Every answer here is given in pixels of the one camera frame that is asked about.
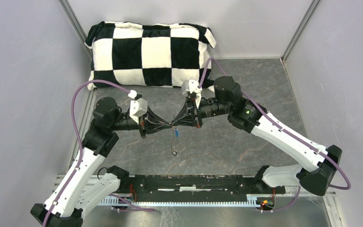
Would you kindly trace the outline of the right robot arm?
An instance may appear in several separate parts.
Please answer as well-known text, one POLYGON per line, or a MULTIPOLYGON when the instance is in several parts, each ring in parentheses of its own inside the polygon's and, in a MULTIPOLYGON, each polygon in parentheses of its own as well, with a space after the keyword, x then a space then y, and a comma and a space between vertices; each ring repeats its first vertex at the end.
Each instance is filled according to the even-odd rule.
POLYGON ((266 140, 296 161, 296 165, 291 166, 263 166, 254 180, 258 192, 297 186, 323 196, 331 188, 336 172, 342 171, 339 167, 341 148, 323 146, 289 128, 242 92, 240 84, 232 77, 222 76, 215 80, 214 98, 203 98, 202 88, 196 80, 183 82, 181 89, 186 101, 172 120, 172 126, 200 128, 204 118, 225 114, 235 128, 266 140))

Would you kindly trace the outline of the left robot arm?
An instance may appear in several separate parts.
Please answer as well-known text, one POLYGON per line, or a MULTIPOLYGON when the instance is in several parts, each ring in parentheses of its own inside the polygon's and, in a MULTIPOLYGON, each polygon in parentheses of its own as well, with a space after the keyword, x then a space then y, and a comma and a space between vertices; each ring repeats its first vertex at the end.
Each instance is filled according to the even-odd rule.
POLYGON ((118 166, 108 168, 87 191, 83 189, 118 142, 117 131, 138 130, 145 138, 169 128, 171 124, 154 114, 141 96, 131 101, 127 112, 111 97, 99 99, 70 170, 52 195, 44 203, 36 203, 30 213, 44 227, 80 227, 86 215, 112 192, 136 196, 129 172, 118 166))

